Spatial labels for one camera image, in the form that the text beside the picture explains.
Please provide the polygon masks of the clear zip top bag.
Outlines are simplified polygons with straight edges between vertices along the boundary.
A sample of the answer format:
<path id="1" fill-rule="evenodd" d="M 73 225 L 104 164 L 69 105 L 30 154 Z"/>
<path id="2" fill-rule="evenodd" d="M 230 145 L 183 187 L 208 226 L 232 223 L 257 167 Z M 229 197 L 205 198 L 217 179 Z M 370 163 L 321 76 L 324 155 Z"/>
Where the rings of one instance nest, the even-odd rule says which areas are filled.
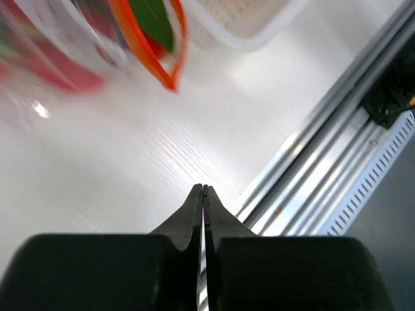
<path id="1" fill-rule="evenodd" d="M 174 54 L 163 58 L 158 58 L 150 48 L 129 1 L 48 2 L 57 19 L 72 26 L 73 36 L 79 36 L 82 51 L 101 57 L 95 63 L 102 66 L 105 82 L 117 73 L 129 73 L 140 63 L 164 88 L 178 90 L 189 41 L 187 18 L 180 1 L 164 1 L 174 35 Z M 74 93 L 51 86 L 22 68 L 8 66 L 1 74 L 1 120 L 28 128 L 48 119 L 49 106 L 57 92 Z"/>

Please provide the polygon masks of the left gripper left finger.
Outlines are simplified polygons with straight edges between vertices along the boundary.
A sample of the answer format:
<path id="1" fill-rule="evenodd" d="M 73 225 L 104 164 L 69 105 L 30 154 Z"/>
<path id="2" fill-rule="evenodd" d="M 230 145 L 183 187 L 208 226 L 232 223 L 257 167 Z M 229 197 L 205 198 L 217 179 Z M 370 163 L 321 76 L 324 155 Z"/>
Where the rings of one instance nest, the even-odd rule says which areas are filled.
<path id="1" fill-rule="evenodd" d="M 2 310 L 197 310 L 203 187 L 148 234 L 38 234 L 1 279 Z"/>

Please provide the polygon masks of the watermelon slice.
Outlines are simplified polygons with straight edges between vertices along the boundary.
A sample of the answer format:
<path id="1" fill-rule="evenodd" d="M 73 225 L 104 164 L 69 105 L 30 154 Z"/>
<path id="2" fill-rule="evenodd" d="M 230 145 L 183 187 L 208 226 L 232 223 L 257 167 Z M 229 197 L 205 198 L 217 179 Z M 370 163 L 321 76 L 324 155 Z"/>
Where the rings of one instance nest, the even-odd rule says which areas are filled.
<path id="1" fill-rule="evenodd" d="M 63 91 L 100 88 L 105 79 L 95 62 L 101 57 L 82 51 L 71 31 L 48 1 L 1 1 L 1 74 L 14 66 Z"/>

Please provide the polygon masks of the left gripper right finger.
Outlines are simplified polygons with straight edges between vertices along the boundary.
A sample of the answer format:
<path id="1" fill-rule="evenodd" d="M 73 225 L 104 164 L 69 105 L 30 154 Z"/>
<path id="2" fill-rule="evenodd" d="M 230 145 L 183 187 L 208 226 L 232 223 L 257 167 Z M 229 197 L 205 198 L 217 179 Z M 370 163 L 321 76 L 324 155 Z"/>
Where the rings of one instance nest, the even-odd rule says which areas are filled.
<path id="1" fill-rule="evenodd" d="M 368 249 L 340 236 L 262 237 L 204 187 L 211 310 L 392 310 Z"/>

